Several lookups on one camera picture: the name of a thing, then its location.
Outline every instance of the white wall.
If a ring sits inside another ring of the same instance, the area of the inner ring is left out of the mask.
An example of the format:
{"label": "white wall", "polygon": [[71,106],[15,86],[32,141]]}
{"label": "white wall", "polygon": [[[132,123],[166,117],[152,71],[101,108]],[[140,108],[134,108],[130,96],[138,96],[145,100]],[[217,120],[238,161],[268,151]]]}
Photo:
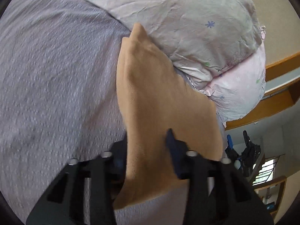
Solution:
{"label": "white wall", "polygon": [[276,165],[275,178],[281,175],[289,177],[300,170],[300,112],[282,126],[282,133],[286,154]]}
{"label": "white wall", "polygon": [[265,157],[272,158],[285,154],[282,127],[278,126],[262,136]]}
{"label": "white wall", "polygon": [[300,112],[284,124],[282,129],[286,153],[300,160]]}
{"label": "white wall", "polygon": [[282,216],[289,209],[294,199],[296,198],[297,194],[299,193],[299,190],[300,190],[300,171],[287,178],[282,201],[278,213],[274,219],[275,224],[280,220],[280,218],[282,218]]}

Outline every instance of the blue flower print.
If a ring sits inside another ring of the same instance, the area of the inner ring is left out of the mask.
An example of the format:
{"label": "blue flower print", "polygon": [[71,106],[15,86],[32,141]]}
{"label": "blue flower print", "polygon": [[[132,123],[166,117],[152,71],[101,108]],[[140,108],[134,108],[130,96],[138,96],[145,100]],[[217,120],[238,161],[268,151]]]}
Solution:
{"label": "blue flower print", "polygon": [[212,27],[214,27],[215,26],[215,22],[213,22],[213,21],[208,21],[207,22],[207,24],[205,25],[207,28],[209,27],[209,28],[212,28]]}

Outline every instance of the black clamp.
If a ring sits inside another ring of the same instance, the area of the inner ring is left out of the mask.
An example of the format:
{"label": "black clamp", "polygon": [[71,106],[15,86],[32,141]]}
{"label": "black clamp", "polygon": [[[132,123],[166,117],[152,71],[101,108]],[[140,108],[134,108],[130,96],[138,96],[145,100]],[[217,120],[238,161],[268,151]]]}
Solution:
{"label": "black clamp", "polygon": [[254,144],[250,137],[248,136],[246,130],[243,131],[244,141],[246,144],[245,150],[239,155],[233,148],[232,140],[230,135],[227,135],[228,147],[225,152],[228,158],[234,163],[236,160],[239,160],[241,166],[239,171],[243,174],[244,177],[249,177],[253,172],[253,165],[257,161],[261,149],[259,145]]}
{"label": "black clamp", "polygon": [[[252,186],[232,164],[204,159],[166,135],[174,172],[189,179],[183,225],[273,225],[273,219]],[[71,159],[41,196],[26,225],[84,225],[84,179],[91,178],[90,224],[116,225],[111,190],[120,190],[125,178],[127,140],[116,142],[97,158],[78,162]],[[208,195],[207,178],[214,177]]]}

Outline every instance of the wooden shelf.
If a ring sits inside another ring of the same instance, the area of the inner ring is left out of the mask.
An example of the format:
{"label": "wooden shelf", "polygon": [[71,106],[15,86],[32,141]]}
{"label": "wooden shelf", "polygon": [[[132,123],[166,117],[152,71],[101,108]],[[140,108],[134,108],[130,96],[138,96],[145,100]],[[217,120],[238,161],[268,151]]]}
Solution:
{"label": "wooden shelf", "polygon": [[265,67],[265,81],[273,80],[300,67],[300,52]]}
{"label": "wooden shelf", "polygon": [[270,211],[270,214],[273,217],[273,219],[275,218],[275,216],[276,216],[276,214],[279,210],[279,207],[280,207],[280,204],[281,204],[281,201],[282,201],[282,197],[283,197],[283,194],[284,194],[286,182],[287,182],[287,177],[286,176],[280,176],[280,177],[275,178],[271,181],[268,181],[268,182],[265,182],[265,183],[262,183],[262,184],[257,184],[257,185],[253,186],[255,191],[259,191],[259,190],[264,190],[264,189],[270,188],[270,187],[275,186],[275,185],[280,185],[277,200],[276,200],[276,203],[275,203],[275,208],[274,208],[274,210]]}

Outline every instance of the window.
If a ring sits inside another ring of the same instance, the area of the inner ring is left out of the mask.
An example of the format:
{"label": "window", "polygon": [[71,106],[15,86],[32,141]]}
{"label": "window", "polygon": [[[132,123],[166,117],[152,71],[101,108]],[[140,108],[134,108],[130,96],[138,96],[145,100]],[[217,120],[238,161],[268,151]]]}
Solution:
{"label": "window", "polygon": [[253,185],[258,185],[273,179],[274,175],[274,167],[276,165],[276,159],[271,159],[266,161],[262,165],[262,169],[258,172],[258,175],[255,177],[255,181],[252,183]]}

